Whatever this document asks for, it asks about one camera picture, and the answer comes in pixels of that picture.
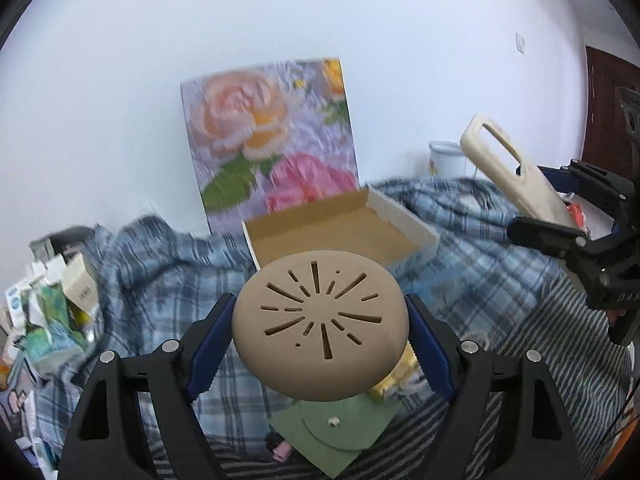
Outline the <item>beige phone case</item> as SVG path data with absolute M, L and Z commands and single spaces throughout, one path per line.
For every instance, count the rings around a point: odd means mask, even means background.
M 483 140 L 486 130 L 518 163 L 520 173 L 510 169 Z M 576 229 L 577 223 L 559 193 L 541 170 L 511 142 L 509 136 L 491 118 L 473 116 L 460 138 L 465 156 L 528 218 Z

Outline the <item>gold blue cigarette pack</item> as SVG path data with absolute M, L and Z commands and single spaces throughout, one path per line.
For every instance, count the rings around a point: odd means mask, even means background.
M 394 368 L 375 386 L 367 391 L 367 394 L 378 402 L 394 399 L 399 400 L 405 396 L 418 393 L 427 386 L 418 358 L 410 344 L 406 344 L 404 352 Z

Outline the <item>black hair ties pink card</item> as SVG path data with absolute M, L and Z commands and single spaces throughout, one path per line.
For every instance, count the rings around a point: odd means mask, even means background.
M 272 458 L 279 463 L 285 463 L 293 453 L 292 445 L 276 432 L 270 432 L 266 435 L 265 444 Z

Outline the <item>green snap pouch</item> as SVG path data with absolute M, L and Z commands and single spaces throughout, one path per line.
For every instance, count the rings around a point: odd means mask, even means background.
M 322 474 L 337 478 L 375 444 L 401 403 L 367 393 L 333 402 L 297 401 L 274 413 L 270 426 Z

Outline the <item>tan round vented pad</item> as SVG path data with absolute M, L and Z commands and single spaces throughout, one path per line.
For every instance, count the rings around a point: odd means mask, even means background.
M 232 338 L 245 367 L 270 389 L 336 401 L 384 379 L 408 341 L 404 295 L 366 257 L 314 250 L 263 266 L 244 285 Z

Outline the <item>dark wooden door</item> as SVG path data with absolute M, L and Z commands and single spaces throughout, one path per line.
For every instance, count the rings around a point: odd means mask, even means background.
M 631 137 L 626 131 L 620 88 L 639 91 L 639 69 L 622 58 L 586 47 L 588 113 L 582 160 L 631 180 Z

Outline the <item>black white striped cloth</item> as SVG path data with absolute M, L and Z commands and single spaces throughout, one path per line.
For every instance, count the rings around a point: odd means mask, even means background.
M 608 320 L 561 271 L 538 274 L 466 266 L 398 274 L 403 292 L 419 296 L 431 316 L 477 352 L 462 356 L 452 373 L 426 373 L 428 385 L 400 399 L 395 417 L 376 441 L 353 457 L 346 479 L 409 479 L 433 446 L 457 401 L 480 409 L 471 453 L 460 453 L 465 477 L 483 474 L 499 422 L 543 430 L 546 408 L 563 410 L 573 431 L 577 472 L 589 477 L 602 458 L 600 441 L 623 407 L 631 383 L 630 355 L 608 338 Z M 213 375 L 189 405 L 202 438 L 230 479 L 322 479 L 326 472 L 303 460 L 277 463 L 265 440 L 270 416 L 295 401 L 262 384 L 233 346 L 209 362 Z

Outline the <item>cartoon print bag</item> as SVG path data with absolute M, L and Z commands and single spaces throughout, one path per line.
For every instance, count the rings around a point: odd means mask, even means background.
M 1 420 L 9 430 L 11 440 L 34 468 L 37 467 L 37 457 L 29 435 L 25 402 L 39 386 L 39 376 L 26 356 L 20 353 L 6 378 L 6 388 L 1 390 Z

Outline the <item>white enamel mug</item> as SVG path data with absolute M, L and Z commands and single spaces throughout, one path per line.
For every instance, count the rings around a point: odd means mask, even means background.
M 428 169 L 433 177 L 457 179 L 466 176 L 466 157 L 459 144 L 449 141 L 432 141 Z

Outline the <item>pile of small boxes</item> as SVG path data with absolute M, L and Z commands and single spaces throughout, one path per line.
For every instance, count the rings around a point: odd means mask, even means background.
M 24 278 L 1 292 L 6 364 L 27 363 L 37 376 L 49 379 L 93 346 L 98 285 L 84 256 L 93 234 L 88 226 L 72 226 L 29 243 L 32 262 Z

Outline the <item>blue plaid shirt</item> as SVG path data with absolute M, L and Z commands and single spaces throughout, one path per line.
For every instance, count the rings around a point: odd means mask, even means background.
M 380 190 L 439 232 L 435 258 L 408 262 L 398 274 L 405 292 L 420 295 L 436 318 L 461 338 L 487 348 L 536 348 L 548 356 L 554 341 L 543 322 L 566 324 L 582 302 L 552 259 L 510 244 L 506 225 L 515 208 L 485 180 L 392 179 Z M 99 353 L 138 356 L 179 337 L 204 318 L 223 292 L 238 292 L 253 274 L 241 235 L 196 238 L 156 217 L 117 233 L 97 228 L 85 248 L 98 271 L 101 313 L 96 341 L 83 358 L 62 367 L 38 394 L 44 442 L 62 450 L 82 388 Z M 246 460 L 267 457 L 267 418 L 288 400 L 263 385 L 235 351 L 221 363 L 195 413 L 209 442 Z

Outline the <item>cardboard box with floral lid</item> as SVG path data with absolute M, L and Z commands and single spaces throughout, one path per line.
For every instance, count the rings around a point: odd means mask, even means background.
M 209 232 L 358 190 L 337 58 L 199 76 L 180 92 Z

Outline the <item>white wall switch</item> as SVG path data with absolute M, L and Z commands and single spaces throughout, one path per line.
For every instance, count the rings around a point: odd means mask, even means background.
M 515 44 L 516 50 L 518 50 L 518 52 L 520 52 L 521 54 L 525 54 L 526 41 L 525 38 L 518 32 L 515 34 Z

